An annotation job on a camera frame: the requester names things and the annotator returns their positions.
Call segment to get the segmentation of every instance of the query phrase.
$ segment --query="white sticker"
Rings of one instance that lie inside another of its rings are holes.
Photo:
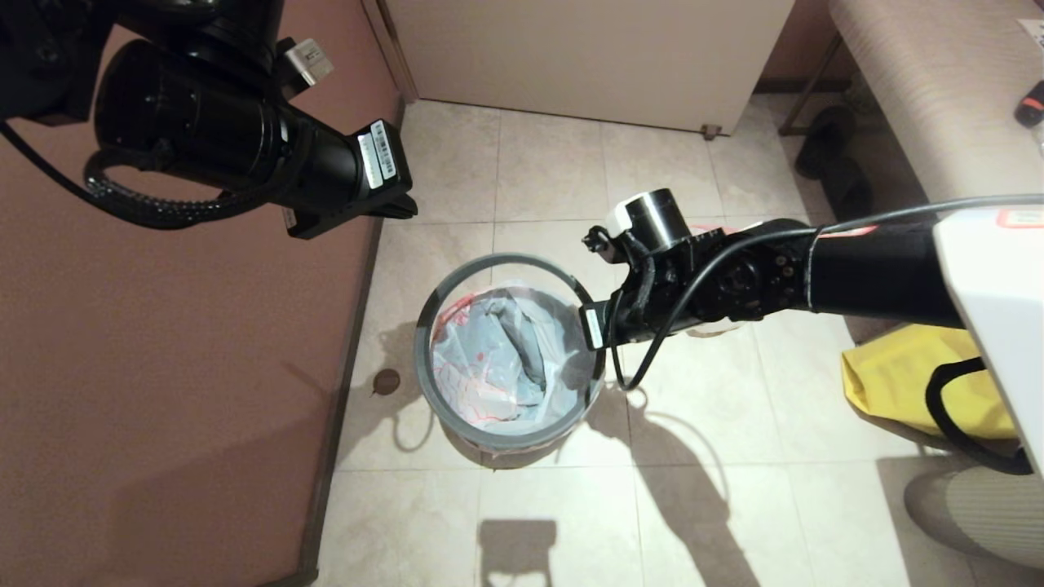
[[[370,182],[370,189],[377,189],[384,185],[381,178],[381,164],[377,162],[377,148],[374,147],[374,138],[370,135],[359,136],[359,148],[362,150],[362,168],[366,171],[366,180]]]
[[[395,177],[395,158],[392,157],[392,145],[388,144],[388,134],[384,130],[384,121],[378,120],[370,125],[370,132],[374,135],[374,142],[377,143],[377,156],[381,162],[381,173],[385,180]]]
[[[588,319],[588,332],[591,333],[591,347],[600,349],[602,341],[601,326],[598,324],[598,312],[594,311],[594,308],[588,308],[585,313]]]
[[[286,224],[287,229],[298,226],[298,214],[293,208],[283,208],[283,222]]]

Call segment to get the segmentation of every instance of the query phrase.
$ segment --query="trash bag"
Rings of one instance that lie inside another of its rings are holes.
[[[574,304],[519,282],[467,296],[435,322],[438,391],[481,430],[540,430],[588,393],[596,353],[582,328]]]

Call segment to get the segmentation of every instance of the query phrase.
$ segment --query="plastic bag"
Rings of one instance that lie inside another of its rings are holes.
[[[469,424],[524,435],[560,420],[587,393],[595,353],[576,306],[504,284],[444,310],[431,346],[440,392]]]
[[[910,325],[841,353],[845,395],[870,416],[942,436],[928,414],[924,390],[940,365],[980,356],[967,330]],[[966,433],[1018,438],[993,377],[986,371],[946,386],[946,408]]]

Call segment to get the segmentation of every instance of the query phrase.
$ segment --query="cabinet door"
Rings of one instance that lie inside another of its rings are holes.
[[[422,98],[732,132],[793,0],[385,0]]]

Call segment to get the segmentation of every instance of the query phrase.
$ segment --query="pink wall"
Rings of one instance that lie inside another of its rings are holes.
[[[796,0],[779,41],[773,49],[762,79],[807,78],[815,73],[823,52],[837,31],[827,8],[828,0]],[[855,73],[855,61],[841,47],[826,78],[847,79]]]
[[[291,0],[282,33],[316,39],[336,67],[300,108],[346,133],[394,118],[357,0]],[[90,125],[14,125],[79,179]],[[299,241],[266,206],[150,232],[63,192],[2,140],[0,169],[0,585],[292,573],[373,222]]]

